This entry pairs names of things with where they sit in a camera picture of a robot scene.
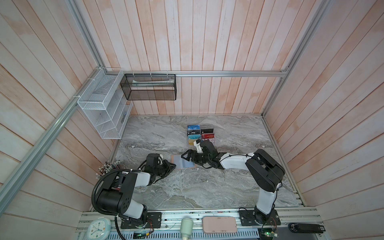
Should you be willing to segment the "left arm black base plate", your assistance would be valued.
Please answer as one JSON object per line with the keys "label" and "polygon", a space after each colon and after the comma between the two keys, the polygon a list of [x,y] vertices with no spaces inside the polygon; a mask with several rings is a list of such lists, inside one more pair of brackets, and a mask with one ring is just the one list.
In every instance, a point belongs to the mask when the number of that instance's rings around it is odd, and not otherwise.
{"label": "left arm black base plate", "polygon": [[150,229],[160,228],[162,223],[161,212],[144,212],[138,219],[132,217],[123,217],[121,223],[121,229]]}

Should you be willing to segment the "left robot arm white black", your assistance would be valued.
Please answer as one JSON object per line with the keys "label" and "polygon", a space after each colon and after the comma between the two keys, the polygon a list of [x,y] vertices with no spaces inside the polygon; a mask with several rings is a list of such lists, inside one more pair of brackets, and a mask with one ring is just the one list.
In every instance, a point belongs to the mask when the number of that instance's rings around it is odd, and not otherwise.
{"label": "left robot arm white black", "polygon": [[155,184],[176,166],[160,154],[149,154],[136,170],[112,169],[96,183],[91,195],[92,206],[100,214],[130,220],[135,226],[144,225],[148,222],[148,210],[133,200],[134,189]]}

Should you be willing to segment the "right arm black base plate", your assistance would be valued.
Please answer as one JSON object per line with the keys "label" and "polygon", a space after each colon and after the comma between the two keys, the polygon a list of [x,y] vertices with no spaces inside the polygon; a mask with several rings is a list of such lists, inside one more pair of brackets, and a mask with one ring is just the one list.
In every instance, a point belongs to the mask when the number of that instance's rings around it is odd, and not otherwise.
{"label": "right arm black base plate", "polygon": [[261,226],[261,225],[270,225],[270,226],[280,226],[281,220],[275,209],[271,211],[270,214],[265,215],[259,210],[246,210],[245,208],[239,208],[239,216],[241,225],[243,227],[249,226]]}

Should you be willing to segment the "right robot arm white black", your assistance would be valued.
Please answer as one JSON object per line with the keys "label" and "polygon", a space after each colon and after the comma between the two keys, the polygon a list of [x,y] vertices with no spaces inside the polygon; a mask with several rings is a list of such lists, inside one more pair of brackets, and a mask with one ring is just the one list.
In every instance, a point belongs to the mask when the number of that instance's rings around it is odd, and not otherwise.
{"label": "right robot arm white black", "polygon": [[194,142],[195,150],[187,150],[181,158],[196,165],[210,165],[219,170],[248,170],[260,188],[254,218],[258,224],[264,225],[275,209],[278,190],[283,184],[285,169],[266,151],[258,149],[249,154],[231,154],[218,152],[209,140]]}

